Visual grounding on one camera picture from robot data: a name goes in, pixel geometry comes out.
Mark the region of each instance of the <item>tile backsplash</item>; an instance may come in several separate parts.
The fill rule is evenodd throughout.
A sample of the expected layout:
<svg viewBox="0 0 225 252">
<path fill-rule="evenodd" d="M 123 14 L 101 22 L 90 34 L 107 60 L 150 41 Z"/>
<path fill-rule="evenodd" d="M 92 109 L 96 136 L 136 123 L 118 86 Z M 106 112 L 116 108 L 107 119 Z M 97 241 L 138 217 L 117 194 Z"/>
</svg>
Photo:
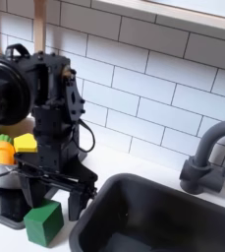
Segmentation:
<svg viewBox="0 0 225 252">
<path fill-rule="evenodd" d="M 0 0 L 0 53 L 33 53 L 33 15 L 33 0 Z M 47 23 L 46 51 L 71 58 L 97 142 L 181 169 L 225 120 L 225 31 L 94 0 L 48 0 Z M 225 138 L 210 161 L 225 164 Z"/>
</svg>

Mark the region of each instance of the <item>sink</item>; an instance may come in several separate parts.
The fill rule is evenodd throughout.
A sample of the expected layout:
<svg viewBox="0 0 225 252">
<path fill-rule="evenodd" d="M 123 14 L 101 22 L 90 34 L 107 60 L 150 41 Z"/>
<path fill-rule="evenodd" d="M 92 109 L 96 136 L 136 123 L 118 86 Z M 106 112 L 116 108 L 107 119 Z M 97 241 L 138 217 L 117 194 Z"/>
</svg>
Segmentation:
<svg viewBox="0 0 225 252">
<path fill-rule="evenodd" d="M 72 252 L 225 252 L 225 208 L 132 175 L 111 177 L 70 235 Z"/>
</svg>

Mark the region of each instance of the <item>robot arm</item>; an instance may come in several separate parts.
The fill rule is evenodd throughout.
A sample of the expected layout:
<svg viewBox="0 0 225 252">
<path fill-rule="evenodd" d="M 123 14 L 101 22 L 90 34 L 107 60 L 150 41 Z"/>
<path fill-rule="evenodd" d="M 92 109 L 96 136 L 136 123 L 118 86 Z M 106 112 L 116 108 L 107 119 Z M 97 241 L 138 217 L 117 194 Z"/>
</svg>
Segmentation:
<svg viewBox="0 0 225 252">
<path fill-rule="evenodd" d="M 66 57 L 29 55 L 22 45 L 11 45 L 0 56 L 0 124 L 18 123 L 30 112 L 38 151 L 15 156 L 26 200 L 35 208 L 46 186 L 69 191 L 69 217 L 75 221 L 94 197 L 97 180 L 79 161 L 79 127 L 89 128 L 81 121 L 84 100 L 77 89 L 76 71 Z"/>
</svg>

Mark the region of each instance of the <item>faucet spout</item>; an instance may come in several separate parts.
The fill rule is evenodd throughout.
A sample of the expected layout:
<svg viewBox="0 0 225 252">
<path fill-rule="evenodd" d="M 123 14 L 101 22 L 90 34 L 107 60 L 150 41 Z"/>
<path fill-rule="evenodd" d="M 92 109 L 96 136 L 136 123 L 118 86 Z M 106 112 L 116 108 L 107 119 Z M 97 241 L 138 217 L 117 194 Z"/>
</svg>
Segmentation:
<svg viewBox="0 0 225 252">
<path fill-rule="evenodd" d="M 214 145 L 225 137 L 225 121 L 211 127 L 203 136 L 193 157 L 185 161 L 180 174 L 181 187 L 191 194 L 200 194 L 204 188 L 220 192 L 225 182 L 225 167 L 209 163 Z"/>
<path fill-rule="evenodd" d="M 223 137 L 225 137 L 225 121 L 217 123 L 204 133 L 194 156 L 194 164 L 198 167 L 207 166 L 213 147 Z"/>
</svg>

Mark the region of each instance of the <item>countertop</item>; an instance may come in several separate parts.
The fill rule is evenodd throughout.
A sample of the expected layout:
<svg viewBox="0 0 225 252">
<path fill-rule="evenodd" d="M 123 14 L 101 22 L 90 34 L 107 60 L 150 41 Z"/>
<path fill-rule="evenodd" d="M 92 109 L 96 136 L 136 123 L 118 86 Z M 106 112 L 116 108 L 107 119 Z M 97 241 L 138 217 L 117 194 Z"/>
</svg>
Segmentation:
<svg viewBox="0 0 225 252">
<path fill-rule="evenodd" d="M 181 191 L 179 185 L 180 172 L 178 170 L 119 153 L 101 145 L 96 145 L 95 149 L 85 159 L 84 165 L 98 174 L 99 179 L 96 183 L 98 189 L 110 176 L 118 173 L 133 173 Z M 203 193 L 199 197 L 225 207 L 225 188 L 219 195 Z M 51 242 L 50 248 L 55 252 L 70 251 L 68 238 L 75 223 L 68 221 L 68 193 L 59 191 L 53 197 L 53 200 L 62 204 L 65 225 Z M 12 230 L 0 224 L 0 252 L 3 251 L 42 252 L 49 250 L 29 242 L 25 229 Z"/>
</svg>

